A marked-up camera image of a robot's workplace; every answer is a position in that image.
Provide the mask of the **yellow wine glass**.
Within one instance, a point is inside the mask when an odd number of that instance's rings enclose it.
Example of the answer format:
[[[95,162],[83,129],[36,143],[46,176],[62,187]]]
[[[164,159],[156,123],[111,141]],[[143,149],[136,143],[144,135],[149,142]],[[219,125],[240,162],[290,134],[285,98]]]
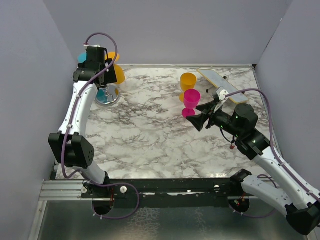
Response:
[[[115,58],[115,55],[116,55],[115,52],[108,52],[105,54],[105,60],[107,60],[107,59],[113,60]],[[120,54],[118,53],[115,58],[115,62],[113,64],[114,70],[115,70],[115,75],[116,75],[116,80],[117,80],[117,82],[116,82],[117,85],[122,84],[126,80],[124,70],[117,64],[117,61],[119,59],[120,59]]]
[[[179,100],[184,101],[184,94],[187,90],[193,89],[196,85],[197,77],[190,72],[183,73],[180,77],[180,88],[182,93],[179,95]]]

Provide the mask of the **pink wine glass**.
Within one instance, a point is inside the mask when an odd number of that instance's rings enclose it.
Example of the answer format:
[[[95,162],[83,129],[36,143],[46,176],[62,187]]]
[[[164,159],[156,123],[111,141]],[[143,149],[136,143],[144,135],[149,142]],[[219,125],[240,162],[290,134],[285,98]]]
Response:
[[[195,115],[195,108],[198,106],[201,94],[196,89],[188,89],[183,95],[184,109],[181,114],[184,118]]]

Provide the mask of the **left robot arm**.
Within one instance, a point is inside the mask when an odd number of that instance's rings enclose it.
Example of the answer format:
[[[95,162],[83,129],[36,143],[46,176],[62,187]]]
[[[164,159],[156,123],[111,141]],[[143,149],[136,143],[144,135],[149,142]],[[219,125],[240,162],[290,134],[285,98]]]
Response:
[[[94,162],[95,150],[85,138],[89,112],[98,90],[116,83],[113,60],[106,58],[108,51],[99,45],[86,45],[86,59],[73,73],[73,90],[70,105],[58,132],[50,133],[48,143],[61,165],[66,179],[79,173],[88,193],[103,198],[111,190],[110,178]]]

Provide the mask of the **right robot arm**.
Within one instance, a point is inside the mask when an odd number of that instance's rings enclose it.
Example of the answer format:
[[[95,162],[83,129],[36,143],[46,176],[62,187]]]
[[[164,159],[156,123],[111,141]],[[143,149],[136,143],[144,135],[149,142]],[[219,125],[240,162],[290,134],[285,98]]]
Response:
[[[280,186],[275,189],[245,170],[233,176],[229,189],[240,196],[256,196],[282,213],[299,234],[309,235],[320,223],[320,191],[307,183],[273,147],[273,141],[256,129],[258,116],[253,107],[238,104],[232,115],[216,110],[212,101],[196,107],[201,113],[186,119],[201,131],[219,127],[235,137],[237,149],[263,168]]]

